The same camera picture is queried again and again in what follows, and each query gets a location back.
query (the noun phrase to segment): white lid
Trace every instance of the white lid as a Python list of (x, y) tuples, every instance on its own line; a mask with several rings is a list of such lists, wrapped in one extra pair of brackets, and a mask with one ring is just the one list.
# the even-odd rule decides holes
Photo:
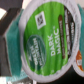
[[(68, 10), (71, 12), (72, 17), (75, 22), (75, 29), (76, 29), (75, 40), (74, 40), (72, 55), (69, 58), (68, 63), (65, 66), (63, 66), (60, 71), (56, 72), (54, 75), (42, 76), (42, 75), (37, 75), (36, 73), (32, 72), (29, 66), (27, 65), (24, 49), (23, 49), (23, 34), (25, 31), (27, 21), (29, 20), (33, 12), (40, 5), (46, 2), (50, 2), (50, 1), (56, 1), (56, 2), (60, 2), (64, 4), (68, 8)], [(62, 75), (64, 75), (67, 72), (67, 70), (71, 67), (77, 55), (77, 52), (79, 50), (78, 45), (79, 45), (80, 28), (81, 28), (81, 17), (80, 17), (79, 9), (74, 0), (33, 0), (31, 1), (30, 4), (27, 6), (27, 8), (23, 11), (23, 14), (19, 22), (19, 28), (20, 28), (20, 42), (21, 42), (21, 55), (22, 55), (21, 58), (22, 58), (23, 69), (31, 79), (36, 80), (37, 82), (46, 83), (46, 82), (51, 82), (60, 78)]]

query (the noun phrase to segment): green label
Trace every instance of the green label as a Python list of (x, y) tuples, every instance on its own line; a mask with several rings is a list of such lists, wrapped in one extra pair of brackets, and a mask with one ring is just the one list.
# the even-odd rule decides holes
[(27, 56), (30, 66), (33, 69), (40, 70), (46, 61), (45, 46), (39, 36), (32, 35), (26, 45)]
[(67, 46), (67, 24), (65, 6), (61, 3), (48, 2), (33, 12), (23, 39), (25, 57), (31, 71), (48, 76), (67, 64), (70, 51)]

